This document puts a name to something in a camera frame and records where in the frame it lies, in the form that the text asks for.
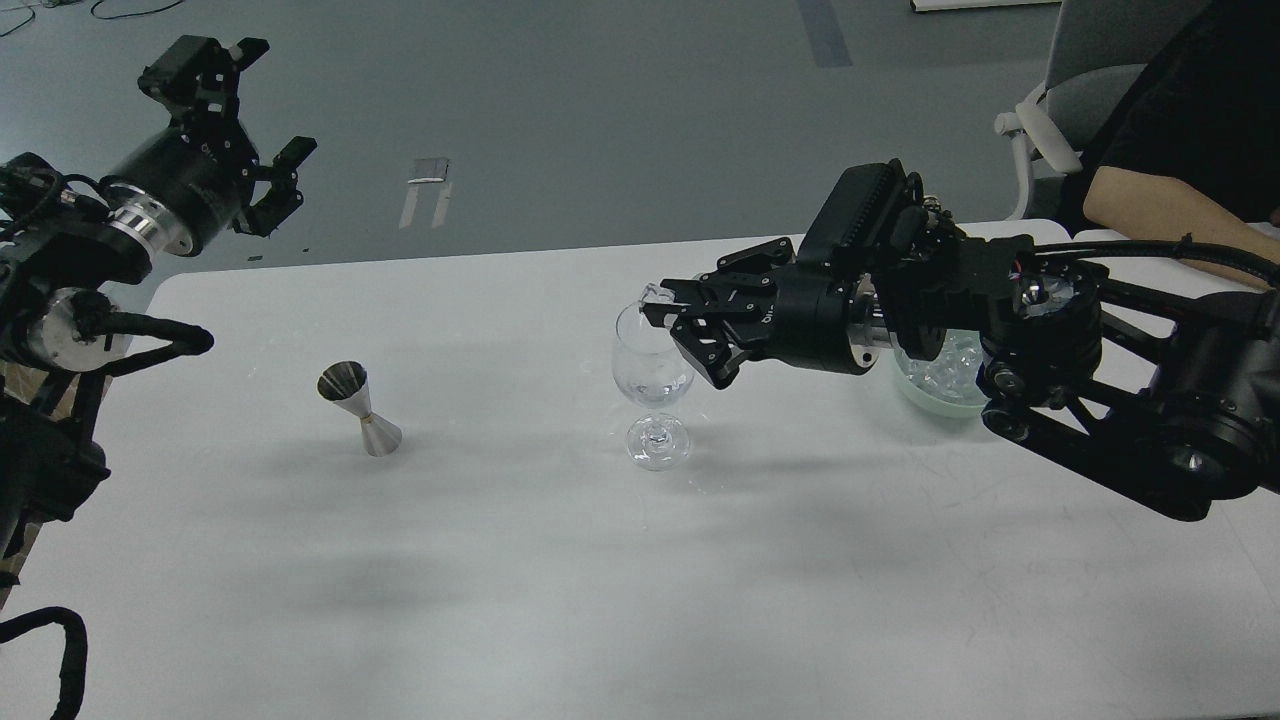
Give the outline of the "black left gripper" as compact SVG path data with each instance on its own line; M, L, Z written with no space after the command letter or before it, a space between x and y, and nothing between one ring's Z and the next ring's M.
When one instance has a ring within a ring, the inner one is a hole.
M193 258L227 229L269 237L302 206L298 169L317 141L296 136L262 167L239 119L241 74L269 50L182 36L145 67L138 88L170 119L102 178L108 228L150 256Z

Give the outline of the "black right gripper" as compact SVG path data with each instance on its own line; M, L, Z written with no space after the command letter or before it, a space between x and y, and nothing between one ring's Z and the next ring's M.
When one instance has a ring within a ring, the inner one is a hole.
M641 316L667 327L685 361L716 389L763 360L869 372L893 346L869 275L835 279L801 270L795 260L790 237L769 238L724 255L709 272L657 282L675 292L676 304L641 305Z

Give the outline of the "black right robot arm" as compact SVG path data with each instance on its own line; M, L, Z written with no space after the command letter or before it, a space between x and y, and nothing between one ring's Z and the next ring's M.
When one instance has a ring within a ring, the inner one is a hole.
M1192 236L961 231L897 160L846 169L801 243L666 279L643 315L713 387L746 361L861 375L974 331L998 437L1179 521L1277 489L1277 265Z

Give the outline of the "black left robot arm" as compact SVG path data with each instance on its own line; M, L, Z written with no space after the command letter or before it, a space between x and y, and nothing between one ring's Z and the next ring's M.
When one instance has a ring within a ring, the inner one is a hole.
M262 161L239 119L241 76L269 49L179 37L138 79L168 126L102 178L32 152L3 164L3 366L40 377L28 398L3 393L4 593L38 529L69 521L109 478L93 438L109 382L214 343L120 310L102 287L138 284L157 255L195 258L223 231L268 237L303 204L297 172L315 138Z

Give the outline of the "person forearm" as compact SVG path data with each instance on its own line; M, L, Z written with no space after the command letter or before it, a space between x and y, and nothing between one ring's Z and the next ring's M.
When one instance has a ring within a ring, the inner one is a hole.
M1274 264L1279 259L1276 238L1172 177L1100 167L1082 210L1087 220L1129 240L1172 242L1189 234Z

